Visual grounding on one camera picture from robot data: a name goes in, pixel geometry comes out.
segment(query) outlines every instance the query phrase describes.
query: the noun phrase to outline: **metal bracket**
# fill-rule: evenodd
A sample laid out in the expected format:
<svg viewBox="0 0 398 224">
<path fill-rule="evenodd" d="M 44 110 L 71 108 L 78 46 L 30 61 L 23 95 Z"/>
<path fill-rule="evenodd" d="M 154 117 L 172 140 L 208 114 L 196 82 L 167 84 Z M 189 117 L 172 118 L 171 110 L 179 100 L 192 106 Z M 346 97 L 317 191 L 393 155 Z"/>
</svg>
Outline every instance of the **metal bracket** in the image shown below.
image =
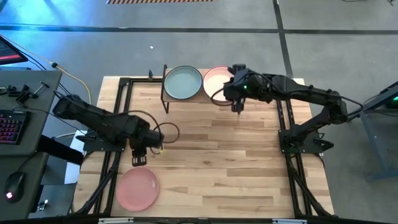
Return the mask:
<svg viewBox="0 0 398 224">
<path fill-rule="evenodd" d="M 122 152 L 126 147 L 126 141 L 121 141 L 117 146 L 111 144 L 101 138 L 96 132 L 93 130 L 88 130 L 85 136 L 77 136 L 78 140 L 81 140 L 85 143 L 83 150 L 84 151 L 99 151 L 99 152 Z"/>
<path fill-rule="evenodd" d="M 301 146 L 294 146 L 289 143 L 290 130 L 279 130 L 280 151 L 284 154 L 290 153 L 323 153 L 330 147 L 323 147 L 319 142 L 319 134 L 317 132 L 310 133 Z"/>
<path fill-rule="evenodd" d="M 100 218 L 98 224 L 125 224 L 133 223 L 134 218 Z"/>
<path fill-rule="evenodd" d="M 307 224 L 306 220 L 293 220 L 293 219 L 273 219 L 272 223 L 275 224 Z"/>
</svg>

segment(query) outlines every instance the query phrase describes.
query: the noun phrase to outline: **plate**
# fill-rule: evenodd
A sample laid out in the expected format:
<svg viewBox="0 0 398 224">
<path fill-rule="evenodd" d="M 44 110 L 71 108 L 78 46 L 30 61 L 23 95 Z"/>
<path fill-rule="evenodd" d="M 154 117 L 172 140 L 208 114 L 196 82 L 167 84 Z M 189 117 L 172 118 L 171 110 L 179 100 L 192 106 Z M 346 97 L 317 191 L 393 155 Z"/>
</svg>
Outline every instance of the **plate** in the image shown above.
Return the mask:
<svg viewBox="0 0 398 224">
<path fill-rule="evenodd" d="M 179 66 L 166 75 L 164 89 L 176 100 L 186 100 L 195 96 L 202 86 L 200 72 L 191 66 Z"/>
<path fill-rule="evenodd" d="M 210 99 L 211 96 L 213 96 L 213 94 L 220 88 L 223 88 L 224 83 L 228 82 L 232 77 L 233 75 L 228 71 L 227 66 L 219 66 L 210 69 L 203 79 L 203 91 L 205 92 L 205 95 Z M 213 100 L 221 103 L 228 102 L 224 97 L 224 91 L 217 93 L 213 97 Z"/>
<path fill-rule="evenodd" d="M 156 175 L 144 167 L 127 171 L 116 187 L 116 198 L 126 210 L 138 212 L 150 207 L 159 194 Z"/>
</svg>

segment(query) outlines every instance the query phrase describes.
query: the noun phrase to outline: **keyboard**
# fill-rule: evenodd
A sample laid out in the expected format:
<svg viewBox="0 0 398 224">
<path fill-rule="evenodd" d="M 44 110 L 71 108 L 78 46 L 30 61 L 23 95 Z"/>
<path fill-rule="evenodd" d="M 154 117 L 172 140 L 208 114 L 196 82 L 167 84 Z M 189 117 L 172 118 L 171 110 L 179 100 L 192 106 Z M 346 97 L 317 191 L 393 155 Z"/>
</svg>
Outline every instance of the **keyboard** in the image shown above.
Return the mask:
<svg viewBox="0 0 398 224">
<path fill-rule="evenodd" d="M 29 116 L 28 111 L 0 110 L 0 144 L 18 145 Z"/>
</svg>

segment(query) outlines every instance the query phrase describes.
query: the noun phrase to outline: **bowl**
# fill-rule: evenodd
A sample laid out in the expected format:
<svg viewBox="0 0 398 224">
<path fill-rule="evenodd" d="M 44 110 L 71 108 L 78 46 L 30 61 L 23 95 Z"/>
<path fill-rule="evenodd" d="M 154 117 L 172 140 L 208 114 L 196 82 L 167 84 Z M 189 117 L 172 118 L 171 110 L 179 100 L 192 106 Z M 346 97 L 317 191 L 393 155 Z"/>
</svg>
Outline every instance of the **bowl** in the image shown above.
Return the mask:
<svg viewBox="0 0 398 224">
<path fill-rule="evenodd" d="M 164 80 L 166 93 L 176 100 L 186 100 L 195 96 L 201 89 L 203 77 L 191 66 L 179 66 L 169 71 Z"/>
<path fill-rule="evenodd" d="M 224 83 L 228 82 L 233 75 L 228 71 L 227 66 L 219 66 L 210 69 L 203 78 L 203 92 L 211 99 L 214 93 L 224 87 Z M 217 93 L 213 100 L 219 104 L 229 104 L 225 99 L 224 91 Z"/>
</svg>

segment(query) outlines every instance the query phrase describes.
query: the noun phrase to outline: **desk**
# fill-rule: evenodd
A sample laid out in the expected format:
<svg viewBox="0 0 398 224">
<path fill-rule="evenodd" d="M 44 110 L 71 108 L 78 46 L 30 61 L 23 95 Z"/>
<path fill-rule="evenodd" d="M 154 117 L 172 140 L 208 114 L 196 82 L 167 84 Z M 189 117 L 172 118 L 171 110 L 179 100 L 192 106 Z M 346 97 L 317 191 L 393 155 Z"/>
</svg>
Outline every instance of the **desk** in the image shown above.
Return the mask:
<svg viewBox="0 0 398 224">
<path fill-rule="evenodd" d="M 104 77 L 98 106 L 113 111 L 120 77 Z M 275 103 L 247 100 L 240 116 L 230 107 L 211 103 L 173 103 L 162 109 L 161 85 L 134 84 L 130 110 L 143 110 L 158 122 L 174 122 L 180 139 L 165 144 L 161 155 L 148 152 L 148 168 L 160 181 L 160 194 L 147 210 L 129 212 L 114 198 L 112 216 L 291 218 L 294 216 L 285 158 L 280 153 Z M 312 117 L 308 103 L 292 101 L 296 123 Z M 154 123 L 146 115 L 138 114 Z M 162 127 L 166 139 L 173 127 Z M 98 185 L 103 152 L 92 153 L 81 167 L 75 192 L 80 208 Z M 319 158 L 303 154 L 307 184 L 324 208 L 333 213 L 325 171 Z M 122 153 L 118 179 L 132 169 L 131 152 Z M 103 195 L 102 209 L 108 189 Z"/>
<path fill-rule="evenodd" d="M 40 81 L 50 86 L 38 93 L 37 99 L 29 99 L 25 105 L 28 108 L 40 109 L 49 112 L 54 99 L 52 90 L 58 88 L 62 73 L 58 71 L 0 71 L 0 86 L 13 85 L 21 90 L 24 84 L 28 85 L 30 91 L 35 91 L 41 86 Z M 18 107 L 15 98 L 0 96 L 0 107 L 2 110 L 12 110 Z M 0 145 L 0 155 L 29 155 L 36 151 L 37 144 L 42 135 L 47 113 L 33 111 L 24 136 L 19 145 Z"/>
<path fill-rule="evenodd" d="M 61 72 L 57 71 L 0 71 L 0 86 L 14 85 L 20 90 L 23 84 L 29 85 L 32 91 L 40 86 L 40 81 L 47 83 L 51 89 L 56 89 L 61 79 Z M 54 94 L 51 90 L 42 90 L 39 98 L 26 101 L 29 108 L 50 111 Z M 11 110 L 19 105 L 15 98 L 0 96 L 0 107 L 4 110 Z M 0 188 L 4 189 L 4 184 L 8 176 L 16 172 L 19 166 L 36 151 L 42 130 L 44 128 L 47 114 L 34 111 L 26 127 L 24 136 L 19 145 L 0 144 Z M 45 152 L 38 152 L 23 167 L 26 172 L 24 196 L 16 203 L 6 202 L 5 196 L 0 197 L 0 220 L 13 220 L 27 218 L 37 195 L 43 171 L 49 155 Z"/>
</svg>

